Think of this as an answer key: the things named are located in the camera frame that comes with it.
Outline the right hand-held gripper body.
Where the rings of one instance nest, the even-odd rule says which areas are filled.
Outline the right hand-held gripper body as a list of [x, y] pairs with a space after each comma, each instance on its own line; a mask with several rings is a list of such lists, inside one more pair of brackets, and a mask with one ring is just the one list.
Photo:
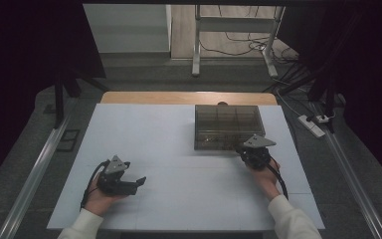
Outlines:
[[254, 134], [236, 147], [241, 160], [254, 170], [263, 170], [272, 160], [268, 146], [276, 145], [270, 139]]

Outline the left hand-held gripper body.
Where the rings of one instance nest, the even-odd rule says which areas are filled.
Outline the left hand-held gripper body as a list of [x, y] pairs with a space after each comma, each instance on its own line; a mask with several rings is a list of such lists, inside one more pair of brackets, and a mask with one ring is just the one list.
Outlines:
[[120, 180], [128, 168], [129, 162], [123, 162], [115, 155], [99, 174], [97, 187], [106, 195], [129, 195], [127, 184]]

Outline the smoky transparent drawer box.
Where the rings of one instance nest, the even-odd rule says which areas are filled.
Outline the smoky transparent drawer box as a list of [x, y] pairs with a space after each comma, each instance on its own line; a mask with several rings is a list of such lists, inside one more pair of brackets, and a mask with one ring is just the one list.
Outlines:
[[266, 135], [257, 106], [195, 106], [195, 150], [234, 150], [254, 134]]

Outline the person's right hand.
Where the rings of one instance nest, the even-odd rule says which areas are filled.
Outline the person's right hand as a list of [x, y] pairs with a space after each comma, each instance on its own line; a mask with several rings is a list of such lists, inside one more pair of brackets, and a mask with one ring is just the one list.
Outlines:
[[272, 201], [281, 194], [277, 188], [278, 179], [267, 166], [263, 170], [249, 168], [249, 171], [268, 201]]

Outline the person's left hand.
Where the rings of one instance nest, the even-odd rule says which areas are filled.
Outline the person's left hand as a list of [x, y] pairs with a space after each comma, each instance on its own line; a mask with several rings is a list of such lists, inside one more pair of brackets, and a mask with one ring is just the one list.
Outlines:
[[86, 196], [85, 210], [93, 213], [94, 215], [103, 217], [111, 205], [114, 202], [125, 198], [125, 195], [106, 195], [96, 186], [96, 183], [97, 179], [95, 178], [92, 181]]

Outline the white table cover board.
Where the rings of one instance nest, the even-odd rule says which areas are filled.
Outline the white table cover board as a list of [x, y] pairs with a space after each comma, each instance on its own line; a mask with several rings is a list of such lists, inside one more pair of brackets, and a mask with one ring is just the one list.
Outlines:
[[113, 204], [102, 228], [133, 232], [256, 232], [273, 229], [269, 202], [234, 151], [194, 147], [192, 105], [99, 104], [49, 221], [74, 223], [93, 171], [118, 155], [123, 180], [145, 180]]

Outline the black floor plate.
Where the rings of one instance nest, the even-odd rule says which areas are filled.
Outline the black floor plate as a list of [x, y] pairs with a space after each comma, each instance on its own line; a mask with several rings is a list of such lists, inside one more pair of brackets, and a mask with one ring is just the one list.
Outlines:
[[78, 141], [80, 131], [78, 129], [66, 129], [57, 146], [57, 151], [72, 152]]

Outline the white power strip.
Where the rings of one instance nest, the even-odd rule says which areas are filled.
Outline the white power strip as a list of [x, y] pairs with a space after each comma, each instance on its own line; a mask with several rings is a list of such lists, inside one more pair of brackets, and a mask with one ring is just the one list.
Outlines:
[[317, 126], [312, 120], [309, 120], [306, 115], [302, 115], [297, 118], [298, 121], [308, 129], [315, 137], [321, 138], [325, 136], [325, 132]]

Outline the wooden table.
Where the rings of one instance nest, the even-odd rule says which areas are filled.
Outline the wooden table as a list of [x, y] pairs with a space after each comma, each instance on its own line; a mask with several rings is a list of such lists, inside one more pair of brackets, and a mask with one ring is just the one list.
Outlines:
[[219, 92], [107, 92], [102, 104], [142, 105], [216, 105], [220, 102], [233, 106], [276, 106], [276, 97], [267, 93]]

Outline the black metal stand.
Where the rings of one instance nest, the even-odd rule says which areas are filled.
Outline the black metal stand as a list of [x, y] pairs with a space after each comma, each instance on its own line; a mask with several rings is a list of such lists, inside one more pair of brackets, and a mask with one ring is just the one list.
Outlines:
[[329, 121], [325, 125], [331, 133], [334, 133], [332, 117], [334, 116], [335, 76], [330, 69], [325, 67], [315, 71], [313, 75], [314, 83], [307, 97], [311, 102], [317, 102], [322, 96], [325, 96], [324, 114], [329, 117]]
[[78, 98], [82, 93], [77, 79], [85, 81], [104, 93], [109, 92], [108, 87], [74, 67], [59, 68], [55, 76], [55, 128], [59, 128], [65, 118], [64, 92], [67, 92], [71, 98]]

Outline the dark curtain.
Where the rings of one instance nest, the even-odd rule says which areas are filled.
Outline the dark curtain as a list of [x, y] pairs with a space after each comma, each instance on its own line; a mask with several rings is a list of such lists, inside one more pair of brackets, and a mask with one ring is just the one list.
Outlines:
[[0, 0], [0, 165], [34, 110], [36, 95], [60, 80], [103, 78], [84, 0]]
[[287, 7], [279, 39], [316, 69], [359, 9], [362, 17], [336, 61], [336, 89], [346, 100], [344, 118], [382, 165], [382, 0], [332, 0], [327, 7]]

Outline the white cabinet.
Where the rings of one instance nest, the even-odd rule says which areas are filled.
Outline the white cabinet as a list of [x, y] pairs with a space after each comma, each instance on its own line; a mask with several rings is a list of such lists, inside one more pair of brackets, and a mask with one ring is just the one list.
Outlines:
[[169, 53], [170, 5], [84, 4], [100, 53]]

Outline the aluminium floor rail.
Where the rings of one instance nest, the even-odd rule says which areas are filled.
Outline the aluminium floor rail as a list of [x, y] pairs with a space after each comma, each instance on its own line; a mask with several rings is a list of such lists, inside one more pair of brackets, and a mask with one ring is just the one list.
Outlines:
[[72, 117], [78, 99], [67, 99], [63, 109], [63, 119], [57, 128], [51, 130], [35, 164], [33, 165], [23, 187], [21, 188], [11, 210], [0, 229], [0, 239], [14, 239], [32, 199], [40, 185], [57, 145]]
[[343, 107], [333, 112], [333, 131], [324, 128], [325, 140], [372, 238], [382, 239], [382, 166], [346, 124]]

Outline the white metal desk frame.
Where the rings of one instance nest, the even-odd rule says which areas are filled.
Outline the white metal desk frame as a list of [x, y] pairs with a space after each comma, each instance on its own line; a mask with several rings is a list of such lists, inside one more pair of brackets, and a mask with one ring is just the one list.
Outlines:
[[283, 16], [284, 7], [276, 8], [273, 18], [232, 18], [232, 17], [203, 17], [201, 7], [195, 6], [195, 42], [193, 49], [192, 75], [200, 75], [200, 33], [201, 32], [232, 32], [232, 33], [269, 33], [267, 45], [262, 54], [272, 78], [278, 76], [273, 63], [271, 51]]

